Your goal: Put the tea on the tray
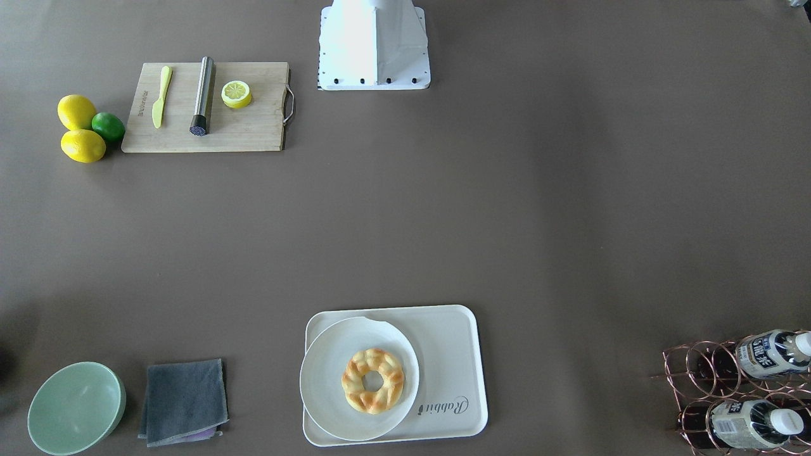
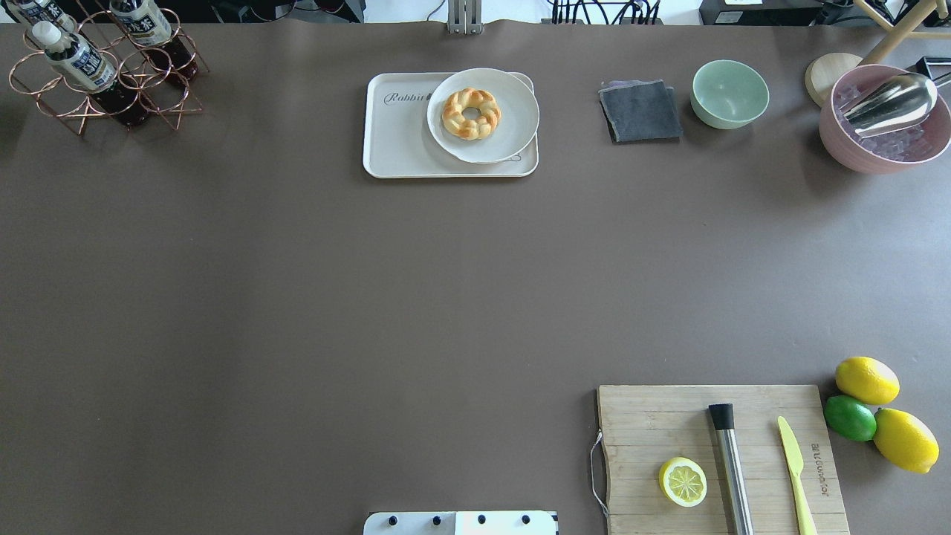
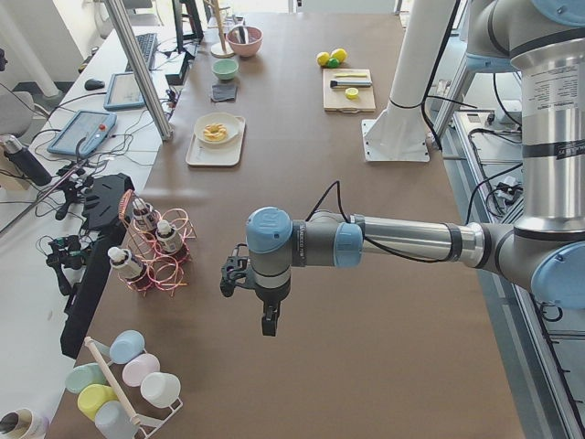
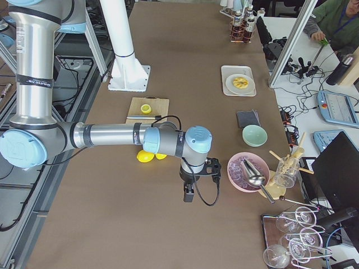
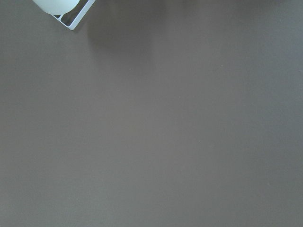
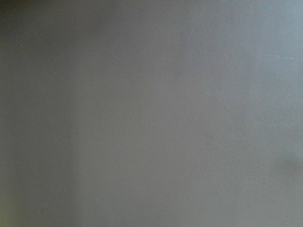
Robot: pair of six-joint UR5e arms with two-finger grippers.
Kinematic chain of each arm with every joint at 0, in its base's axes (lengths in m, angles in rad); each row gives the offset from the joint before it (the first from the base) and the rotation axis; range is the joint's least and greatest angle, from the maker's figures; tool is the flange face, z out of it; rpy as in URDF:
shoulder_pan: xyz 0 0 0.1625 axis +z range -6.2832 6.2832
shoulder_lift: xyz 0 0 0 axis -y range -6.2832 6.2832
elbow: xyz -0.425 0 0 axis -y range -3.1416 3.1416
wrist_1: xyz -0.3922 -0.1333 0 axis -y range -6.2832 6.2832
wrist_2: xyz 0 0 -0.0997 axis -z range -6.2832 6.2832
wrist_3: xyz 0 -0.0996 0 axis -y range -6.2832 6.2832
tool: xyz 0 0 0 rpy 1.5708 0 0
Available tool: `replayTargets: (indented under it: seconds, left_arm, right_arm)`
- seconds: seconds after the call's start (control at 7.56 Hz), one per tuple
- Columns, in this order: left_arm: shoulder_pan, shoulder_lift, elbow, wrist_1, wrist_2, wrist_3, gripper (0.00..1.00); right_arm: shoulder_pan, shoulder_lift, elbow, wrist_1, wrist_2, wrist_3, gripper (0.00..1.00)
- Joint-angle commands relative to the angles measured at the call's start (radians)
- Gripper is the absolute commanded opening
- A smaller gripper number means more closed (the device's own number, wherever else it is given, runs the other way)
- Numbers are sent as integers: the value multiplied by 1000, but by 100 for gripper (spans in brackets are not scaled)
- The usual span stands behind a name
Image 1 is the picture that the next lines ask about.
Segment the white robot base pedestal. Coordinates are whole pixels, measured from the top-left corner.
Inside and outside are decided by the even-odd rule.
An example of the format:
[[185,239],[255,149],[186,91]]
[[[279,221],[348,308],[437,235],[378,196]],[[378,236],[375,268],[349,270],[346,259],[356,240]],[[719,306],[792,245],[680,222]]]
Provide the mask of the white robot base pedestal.
[[334,1],[321,10],[320,90],[403,91],[430,84],[423,8],[411,1]]

